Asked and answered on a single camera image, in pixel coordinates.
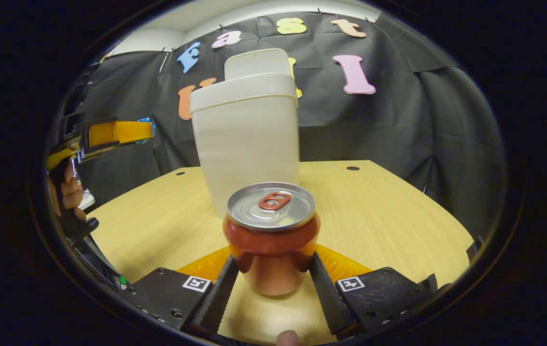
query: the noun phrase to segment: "wooden table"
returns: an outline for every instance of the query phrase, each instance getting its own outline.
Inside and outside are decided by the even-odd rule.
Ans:
[[[358,171],[346,169],[356,166]],[[300,184],[316,199],[318,243],[370,269],[393,267],[418,282],[432,273],[438,286],[455,281],[473,239],[427,195],[371,161],[301,162]],[[100,206],[88,215],[93,237],[131,282],[157,267],[178,269],[227,246],[200,167],[182,168]],[[306,345],[335,341],[309,275],[297,292],[268,298],[242,275],[219,334],[258,344],[294,329]]]

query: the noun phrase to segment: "red pull tab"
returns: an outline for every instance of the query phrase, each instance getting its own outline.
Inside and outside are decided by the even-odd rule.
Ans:
[[[279,210],[290,201],[291,196],[289,194],[285,192],[274,192],[261,199],[260,202],[258,202],[258,206],[263,210]]]

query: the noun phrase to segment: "red soda can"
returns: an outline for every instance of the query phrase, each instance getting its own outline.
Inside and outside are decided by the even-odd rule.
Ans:
[[[231,195],[224,235],[256,292],[280,296],[299,288],[316,250],[315,205],[306,189],[287,183],[254,184]]]

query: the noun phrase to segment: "finger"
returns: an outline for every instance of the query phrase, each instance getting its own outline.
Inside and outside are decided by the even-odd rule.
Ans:
[[[51,206],[56,215],[60,216],[60,204],[58,204],[58,195],[56,195],[56,188],[53,186],[53,182],[49,175],[47,176],[47,187],[49,188],[49,198],[51,199]]]
[[[81,221],[85,222],[85,212],[80,208],[75,208],[75,216]]]
[[[79,190],[71,193],[70,195],[64,195],[62,198],[62,202],[64,203],[64,207],[68,210],[70,208],[75,208],[81,204],[83,198],[83,193]]]
[[[278,335],[276,346],[303,346],[299,335],[295,331],[283,331]]]
[[[79,183],[77,182],[76,178],[71,177],[69,182],[63,182],[62,184],[60,184],[60,190],[62,190],[63,195],[70,195],[77,190],[78,184]]]
[[[66,169],[64,170],[64,181],[69,182],[71,178],[73,177],[73,162],[72,160],[69,160],[69,162],[66,164]]]

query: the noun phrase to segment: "container lid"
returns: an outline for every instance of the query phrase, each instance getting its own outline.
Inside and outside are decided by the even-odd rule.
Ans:
[[[226,81],[259,73],[291,74],[288,54],[284,49],[268,48],[253,50],[229,57],[224,63]]]
[[[301,226],[314,214],[312,195],[299,186],[268,182],[241,188],[229,198],[231,219],[251,230],[277,232]]]
[[[190,114],[207,107],[258,96],[287,96],[297,103],[295,79],[290,74],[261,73],[194,90],[190,94]]]

